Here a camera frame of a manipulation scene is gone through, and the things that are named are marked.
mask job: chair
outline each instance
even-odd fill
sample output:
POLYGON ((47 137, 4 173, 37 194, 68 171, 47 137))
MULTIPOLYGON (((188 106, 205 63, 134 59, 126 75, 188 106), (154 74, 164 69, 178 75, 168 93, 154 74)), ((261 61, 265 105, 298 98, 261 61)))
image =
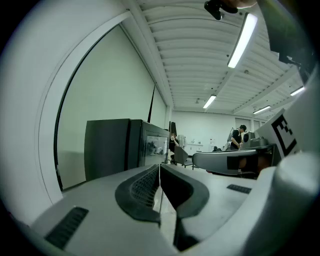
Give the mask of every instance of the chair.
POLYGON ((194 164, 191 160, 188 160, 188 153, 180 146, 174 146, 174 162, 181 164, 186 168, 187 166, 192 166, 194 169, 194 164))

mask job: ribbed ceiling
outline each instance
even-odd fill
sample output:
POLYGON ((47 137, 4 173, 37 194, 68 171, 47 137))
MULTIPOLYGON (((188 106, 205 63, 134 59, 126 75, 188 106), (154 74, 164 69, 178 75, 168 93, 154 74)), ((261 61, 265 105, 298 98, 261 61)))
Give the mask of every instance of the ribbed ceiling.
POLYGON ((251 116, 270 105, 271 111, 259 115, 269 118, 279 110, 277 106, 288 107, 290 93, 303 85, 296 67, 278 61, 277 53, 270 51, 258 5, 237 14, 222 12, 224 17, 218 21, 204 9, 204 0, 137 2, 159 50, 175 110, 204 111, 214 94, 217 98, 208 112, 251 116), (258 24, 240 63, 232 69, 227 63, 246 12, 256 15, 258 24), (285 79, 277 82, 282 76, 285 79))

